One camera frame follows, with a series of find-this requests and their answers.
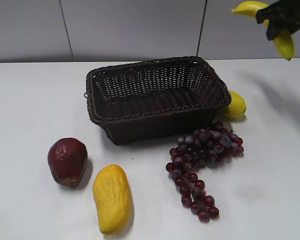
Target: banana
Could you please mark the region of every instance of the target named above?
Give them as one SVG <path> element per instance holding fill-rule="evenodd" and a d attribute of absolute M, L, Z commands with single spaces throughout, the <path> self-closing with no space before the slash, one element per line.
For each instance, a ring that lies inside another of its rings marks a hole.
<path fill-rule="evenodd" d="M 231 11 L 233 14 L 255 18 L 257 11 L 266 7 L 268 7 L 268 5 L 260 1 L 244 1 Z M 269 20 L 265 20 L 263 25 L 267 28 Z M 290 61 L 295 56 L 295 43 L 289 31 L 281 31 L 278 36 L 273 39 L 273 43 L 279 55 L 284 59 Z"/>

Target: yellow mango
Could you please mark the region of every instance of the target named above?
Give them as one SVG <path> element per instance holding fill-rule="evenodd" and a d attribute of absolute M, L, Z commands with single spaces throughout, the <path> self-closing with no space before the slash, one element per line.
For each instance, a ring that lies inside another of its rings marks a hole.
<path fill-rule="evenodd" d="M 125 171 L 115 164 L 103 168 L 95 178 L 93 197 L 100 232 L 111 235 L 122 231 L 132 211 L 132 197 Z"/>

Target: yellow lemon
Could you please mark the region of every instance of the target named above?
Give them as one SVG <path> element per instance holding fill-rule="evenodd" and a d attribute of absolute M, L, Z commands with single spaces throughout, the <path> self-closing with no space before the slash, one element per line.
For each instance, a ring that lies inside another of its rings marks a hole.
<path fill-rule="evenodd" d="M 232 101 L 229 106 L 221 110 L 221 115 L 228 118 L 238 118 L 245 114 L 247 106 L 245 100 L 236 92 L 229 91 Z"/>

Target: wicker basket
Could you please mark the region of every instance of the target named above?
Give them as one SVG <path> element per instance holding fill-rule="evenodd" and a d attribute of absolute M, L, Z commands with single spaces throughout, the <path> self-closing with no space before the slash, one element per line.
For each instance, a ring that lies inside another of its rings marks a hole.
<path fill-rule="evenodd" d="M 202 128 L 231 102 L 214 69 L 194 56 L 92 70 L 85 96 L 90 120 L 116 145 Z"/>

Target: white table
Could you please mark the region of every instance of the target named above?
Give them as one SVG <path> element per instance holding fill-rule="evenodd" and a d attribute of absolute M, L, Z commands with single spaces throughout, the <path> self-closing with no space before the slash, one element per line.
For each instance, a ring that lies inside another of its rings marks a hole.
<path fill-rule="evenodd" d="M 300 240 L 300 59 L 213 60 L 247 104 L 233 122 L 245 157 L 199 176 L 220 218 L 200 223 L 165 170 L 173 138 L 115 146 L 90 122 L 88 71 L 115 62 L 0 63 L 0 240 L 96 240 L 92 185 L 101 168 L 126 171 L 134 203 L 129 240 Z M 53 181 L 50 146 L 85 143 L 93 172 L 86 187 Z"/>

